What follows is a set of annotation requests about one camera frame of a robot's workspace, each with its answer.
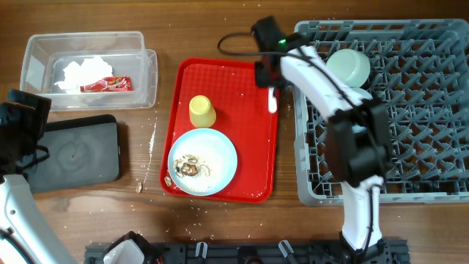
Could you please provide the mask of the white plastic fork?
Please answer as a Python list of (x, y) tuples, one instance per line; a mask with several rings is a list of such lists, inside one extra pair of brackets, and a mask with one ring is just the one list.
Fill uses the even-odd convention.
[(271, 114), (275, 114), (278, 109), (278, 103), (277, 103), (277, 98), (276, 98), (275, 93), (276, 93), (276, 89), (274, 87), (268, 88), (267, 106), (268, 106), (268, 111)]

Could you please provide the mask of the yellow plastic cup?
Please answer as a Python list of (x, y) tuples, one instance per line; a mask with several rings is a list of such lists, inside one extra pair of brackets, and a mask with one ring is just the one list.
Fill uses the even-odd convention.
[(193, 97), (189, 103), (191, 124), (196, 128), (209, 128), (216, 121), (216, 112), (210, 99), (204, 95)]

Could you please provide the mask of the mint green bowl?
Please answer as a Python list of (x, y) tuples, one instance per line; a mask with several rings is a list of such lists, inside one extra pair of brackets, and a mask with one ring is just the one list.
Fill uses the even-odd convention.
[(352, 88), (362, 87), (371, 73), (369, 58), (348, 48), (332, 54), (326, 65), (344, 84)]

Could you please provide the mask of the red snack wrapper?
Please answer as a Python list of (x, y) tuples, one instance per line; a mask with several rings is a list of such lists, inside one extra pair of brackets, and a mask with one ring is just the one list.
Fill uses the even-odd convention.
[(133, 85), (129, 76), (105, 77), (80, 87), (81, 92), (129, 92)]

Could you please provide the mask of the light blue plate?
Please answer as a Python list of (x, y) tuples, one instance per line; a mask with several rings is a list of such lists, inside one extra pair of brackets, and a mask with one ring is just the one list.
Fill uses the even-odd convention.
[[(210, 176), (178, 177), (173, 161), (187, 154), (203, 158), (211, 170)], [(196, 128), (181, 135), (172, 145), (167, 165), (173, 187), (185, 194), (208, 197), (231, 183), (237, 171), (238, 157), (227, 136), (212, 128)]]

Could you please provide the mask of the light blue bowl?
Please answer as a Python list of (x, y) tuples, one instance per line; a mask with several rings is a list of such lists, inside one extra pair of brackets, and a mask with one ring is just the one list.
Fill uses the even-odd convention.
[(362, 100), (372, 100), (373, 99), (372, 95), (369, 92), (367, 92), (365, 89), (352, 88), (351, 90), (352, 90), (352, 95), (353, 95), (355, 100), (362, 101)]

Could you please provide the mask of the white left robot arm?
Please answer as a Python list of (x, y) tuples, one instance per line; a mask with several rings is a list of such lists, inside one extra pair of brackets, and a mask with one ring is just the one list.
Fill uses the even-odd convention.
[(26, 263), (74, 263), (41, 214), (23, 175), (50, 157), (43, 137), (51, 100), (18, 89), (1, 103), (1, 239)]

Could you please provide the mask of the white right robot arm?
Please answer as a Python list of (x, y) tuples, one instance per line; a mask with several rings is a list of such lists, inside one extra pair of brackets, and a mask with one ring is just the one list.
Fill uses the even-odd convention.
[(379, 98), (366, 98), (332, 73), (303, 35), (284, 34), (272, 16), (251, 27), (261, 61), (259, 87), (291, 83), (327, 123), (325, 161), (344, 196), (341, 241), (356, 257), (378, 250), (379, 193), (391, 160), (388, 110)]

